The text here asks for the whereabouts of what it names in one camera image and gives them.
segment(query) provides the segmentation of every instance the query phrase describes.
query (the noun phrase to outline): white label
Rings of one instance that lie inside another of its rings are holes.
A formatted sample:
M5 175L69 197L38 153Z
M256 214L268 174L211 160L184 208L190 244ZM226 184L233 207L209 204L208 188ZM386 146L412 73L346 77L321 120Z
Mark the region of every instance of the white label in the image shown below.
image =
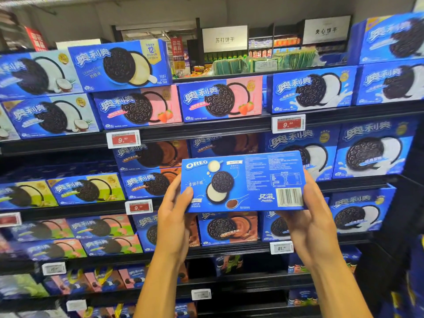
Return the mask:
M347 39L350 15L305 20L302 44L333 42Z
M8 226L22 225L21 213L1 213L0 214L0 228L6 228Z
M66 302L66 311L79 311L87 310L87 301L85 299L80 300L68 300Z
M114 131L106 133L107 147L122 148L122 147L134 147L140 146L140 130L134 131Z
M41 269L44 276L55 276L66 273L66 264L65 262L45 263L41 266Z
M191 299L194 300L204 300L212 299L212 293L210 289L195 289L191 290Z
M271 254L293 253L294 247L291 241L276 241L269 243Z
M128 215L153 213L152 200L135 200L125 202L125 211Z
M255 71L254 72L267 72L267 71L277 71L277 60L260 60L255 61Z
M203 51L247 50L247 26L202 29Z
M306 127L306 115L284 115L272 117L271 129L273 134L304 131Z

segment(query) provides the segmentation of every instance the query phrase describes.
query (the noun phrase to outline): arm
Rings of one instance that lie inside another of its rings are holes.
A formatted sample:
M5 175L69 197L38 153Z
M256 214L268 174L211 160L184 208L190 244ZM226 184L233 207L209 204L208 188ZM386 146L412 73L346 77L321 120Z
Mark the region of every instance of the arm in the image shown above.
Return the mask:
M158 211L156 250L147 271L134 318L174 318L178 269L189 244L188 226L196 214L184 214L193 189L178 195L181 175L169 186Z
M346 265L337 229L324 197L307 171L303 198L308 210L278 212L289 227L296 252L311 272L324 318L372 318Z

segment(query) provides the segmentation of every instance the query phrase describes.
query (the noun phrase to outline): forearm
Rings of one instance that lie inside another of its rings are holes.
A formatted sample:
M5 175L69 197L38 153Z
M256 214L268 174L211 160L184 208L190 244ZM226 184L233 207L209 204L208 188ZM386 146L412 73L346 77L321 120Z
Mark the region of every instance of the forearm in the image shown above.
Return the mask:
M324 318L372 318L355 277L341 257L311 270Z
M174 318L178 267L176 260L155 252L134 318Z

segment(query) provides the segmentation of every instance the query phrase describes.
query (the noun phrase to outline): red sign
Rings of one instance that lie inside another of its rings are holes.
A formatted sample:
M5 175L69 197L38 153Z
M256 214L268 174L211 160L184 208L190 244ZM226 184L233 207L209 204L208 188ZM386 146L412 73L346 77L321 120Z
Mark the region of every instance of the red sign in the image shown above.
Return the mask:
M149 203L130 204L130 212L140 212L150 210Z
M171 38L172 56L184 56L183 39Z
M25 27L26 32L28 33L28 37L32 42L32 45L34 46L35 51L47 51L47 45L46 42L43 39L43 36L41 35L41 32L35 29L31 29L28 27Z
M135 134L129 134L129 135L112 135L112 144L119 145L119 144L135 144L137 143L137 138Z
M292 119L292 120L279 120L277 122L277 129L292 129L292 128L300 128L302 126L302 118Z

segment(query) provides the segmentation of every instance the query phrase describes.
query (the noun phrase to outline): person's right hand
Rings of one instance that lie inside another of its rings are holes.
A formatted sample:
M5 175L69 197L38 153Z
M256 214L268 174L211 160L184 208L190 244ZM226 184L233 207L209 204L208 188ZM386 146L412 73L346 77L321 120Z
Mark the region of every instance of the person's right hand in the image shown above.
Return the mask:
M309 271L342 258L337 229L321 190L305 170L303 199L307 210L277 211L288 225L291 240Z

